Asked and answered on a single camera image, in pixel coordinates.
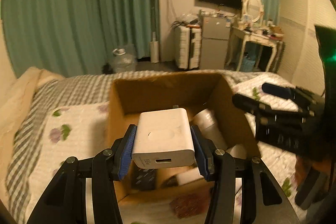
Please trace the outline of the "person's right hand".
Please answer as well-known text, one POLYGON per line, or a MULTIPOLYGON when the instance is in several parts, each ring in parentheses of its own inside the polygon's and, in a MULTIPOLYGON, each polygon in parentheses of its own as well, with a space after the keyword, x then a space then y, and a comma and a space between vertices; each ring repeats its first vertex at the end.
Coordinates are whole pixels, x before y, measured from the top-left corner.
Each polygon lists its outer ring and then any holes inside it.
POLYGON ((322 207, 329 210, 335 205, 335 159, 325 157, 314 161, 303 156, 296 157, 295 181, 297 194, 295 203, 303 210, 322 201, 322 207))

